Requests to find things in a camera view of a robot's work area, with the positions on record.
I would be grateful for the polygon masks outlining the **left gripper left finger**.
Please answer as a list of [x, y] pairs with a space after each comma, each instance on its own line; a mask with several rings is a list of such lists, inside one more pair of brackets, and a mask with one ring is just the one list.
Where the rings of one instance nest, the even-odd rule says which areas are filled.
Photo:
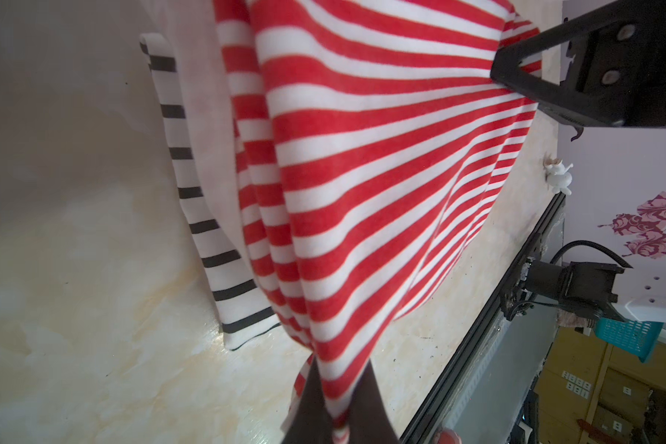
[[332, 443], [332, 422], [326, 410], [317, 362], [306, 378], [303, 394], [282, 444]]

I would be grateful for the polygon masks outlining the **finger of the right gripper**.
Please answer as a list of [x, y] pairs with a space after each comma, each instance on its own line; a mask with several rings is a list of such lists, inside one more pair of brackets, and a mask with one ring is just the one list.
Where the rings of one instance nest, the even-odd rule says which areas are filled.
[[[545, 50], [567, 46], [573, 60], [566, 78], [558, 83], [545, 81], [523, 66]], [[575, 129], [578, 140], [588, 127], [588, 25], [582, 20], [566, 21], [549, 31], [500, 48], [494, 58], [491, 79], [538, 103], [541, 111], [562, 125]]]

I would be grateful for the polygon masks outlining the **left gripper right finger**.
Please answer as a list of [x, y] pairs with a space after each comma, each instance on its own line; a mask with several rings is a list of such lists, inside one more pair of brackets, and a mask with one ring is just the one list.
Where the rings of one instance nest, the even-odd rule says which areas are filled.
[[348, 424], [352, 444], [399, 444], [386, 414], [373, 364], [369, 362], [351, 398]]

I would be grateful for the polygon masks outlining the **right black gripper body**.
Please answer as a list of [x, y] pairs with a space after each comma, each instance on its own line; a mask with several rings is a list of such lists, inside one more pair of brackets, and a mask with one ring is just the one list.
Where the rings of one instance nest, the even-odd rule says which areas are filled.
[[666, 1], [613, 1], [568, 20], [562, 86], [590, 128], [666, 129]]

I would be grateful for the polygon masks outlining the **black white striped tank top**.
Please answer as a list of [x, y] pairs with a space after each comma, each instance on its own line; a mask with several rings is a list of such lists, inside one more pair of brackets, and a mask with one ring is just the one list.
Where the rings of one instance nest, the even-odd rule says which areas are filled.
[[169, 43], [159, 33], [144, 33], [140, 36], [140, 48], [157, 92], [179, 204], [215, 301], [224, 347], [236, 351], [278, 327], [279, 320], [205, 201], [196, 172], [176, 59]]

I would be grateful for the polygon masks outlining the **red white striped tank top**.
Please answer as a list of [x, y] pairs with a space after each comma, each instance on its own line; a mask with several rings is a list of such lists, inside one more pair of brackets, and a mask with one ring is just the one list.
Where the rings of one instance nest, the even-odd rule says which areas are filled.
[[490, 77], [509, 1], [146, 1], [216, 218], [316, 360], [332, 443], [388, 326], [477, 236], [537, 106]]

